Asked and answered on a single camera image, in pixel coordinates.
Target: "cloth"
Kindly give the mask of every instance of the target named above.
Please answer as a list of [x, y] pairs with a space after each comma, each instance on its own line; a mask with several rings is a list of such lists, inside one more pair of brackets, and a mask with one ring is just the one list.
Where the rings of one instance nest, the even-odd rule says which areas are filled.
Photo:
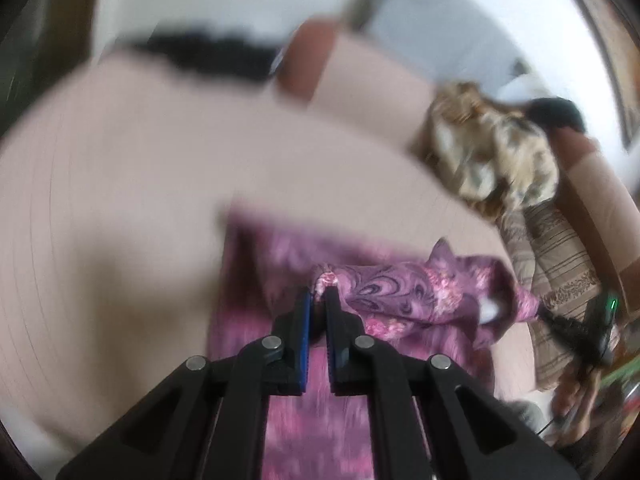
[[[369, 335], [421, 359], [447, 354], [491, 389], [489, 346], [538, 308], [499, 260], [457, 257], [444, 240], [425, 259], [235, 211], [209, 356], [234, 355], [269, 333], [273, 317], [292, 308], [299, 286], [311, 287], [317, 299], [333, 284], [342, 308], [359, 314]], [[506, 306], [486, 325], [479, 325], [482, 297]], [[262, 478], [373, 478], [368, 420], [366, 399], [332, 396], [326, 347], [312, 346], [306, 394], [271, 399]]]
[[537, 434], [545, 427], [547, 420], [540, 407], [530, 400], [512, 400], [506, 406], [529, 428]]
[[443, 184], [489, 218], [556, 194], [558, 165], [545, 133], [473, 83], [441, 86], [427, 130]]
[[540, 128], [549, 131], [553, 128], [571, 128], [584, 133], [584, 119], [578, 107], [568, 99], [545, 97], [533, 99], [527, 106], [527, 119]]
[[129, 47], [163, 56], [187, 72], [210, 78], [231, 76], [254, 83], [264, 83], [273, 75], [281, 51], [280, 46], [258, 46], [239, 36], [215, 38], [201, 31], [156, 31], [148, 40], [133, 42]]

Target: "pink floral cloth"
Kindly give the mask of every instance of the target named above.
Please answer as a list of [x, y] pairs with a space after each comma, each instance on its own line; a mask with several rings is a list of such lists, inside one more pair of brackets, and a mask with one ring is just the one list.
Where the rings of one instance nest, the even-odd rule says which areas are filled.
[[[444, 240], [424, 259], [238, 210], [228, 218], [220, 285], [220, 307], [210, 327], [212, 359], [234, 355], [269, 333], [273, 317], [292, 308], [300, 286], [309, 286], [319, 300], [326, 286], [337, 285], [342, 308], [359, 314], [369, 335], [420, 359], [446, 354], [490, 391], [489, 346], [538, 309], [538, 299], [502, 262], [455, 256]], [[478, 322], [483, 296], [508, 306], [486, 325]], [[271, 397], [262, 478], [373, 477], [366, 399], [332, 396], [326, 347], [312, 346], [306, 394]]]

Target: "sofa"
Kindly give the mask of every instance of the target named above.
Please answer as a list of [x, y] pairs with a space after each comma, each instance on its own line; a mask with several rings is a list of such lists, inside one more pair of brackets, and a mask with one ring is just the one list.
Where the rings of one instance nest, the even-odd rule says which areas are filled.
[[[422, 125], [432, 85], [332, 20], [300, 27], [278, 82], [310, 110], [357, 125], [405, 153], [424, 155]], [[569, 127], [549, 131], [548, 138], [562, 173], [555, 200], [507, 214], [497, 226], [514, 273], [558, 314], [579, 319], [587, 301], [612, 288], [621, 299], [617, 321], [623, 328], [640, 316], [640, 213], [597, 142]], [[540, 322], [529, 328], [535, 387], [553, 387], [571, 356]], [[505, 380], [498, 381], [500, 397], [519, 397], [533, 384], [526, 357], [530, 341], [521, 330], [514, 327], [493, 351]]]
[[[0, 399], [80, 449], [205, 351], [233, 200], [428, 254], [490, 254], [500, 230], [415, 155], [433, 85], [328, 20], [292, 38], [268, 88], [118, 52], [59, 83], [0, 152]], [[551, 136], [560, 214], [640, 314], [640, 216], [585, 136]], [[535, 389], [534, 340], [492, 349], [495, 395]]]

